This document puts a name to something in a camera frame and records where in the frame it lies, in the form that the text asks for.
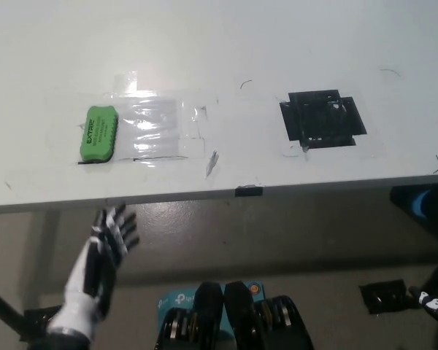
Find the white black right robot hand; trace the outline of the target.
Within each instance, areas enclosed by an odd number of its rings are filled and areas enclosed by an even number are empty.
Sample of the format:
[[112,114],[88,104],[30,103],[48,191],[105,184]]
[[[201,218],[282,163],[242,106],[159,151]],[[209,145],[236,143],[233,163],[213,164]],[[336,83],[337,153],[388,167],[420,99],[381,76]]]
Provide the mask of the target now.
[[408,290],[417,304],[438,322],[438,298],[417,287],[410,287]]

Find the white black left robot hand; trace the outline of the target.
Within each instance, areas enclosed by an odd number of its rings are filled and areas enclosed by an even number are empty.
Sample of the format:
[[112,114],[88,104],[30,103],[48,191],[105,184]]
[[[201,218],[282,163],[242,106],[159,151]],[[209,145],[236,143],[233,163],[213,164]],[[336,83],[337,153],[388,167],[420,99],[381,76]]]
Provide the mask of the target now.
[[91,343],[109,313],[118,270],[138,243],[135,212],[127,212],[125,204],[99,211],[69,274],[63,305],[47,333]]

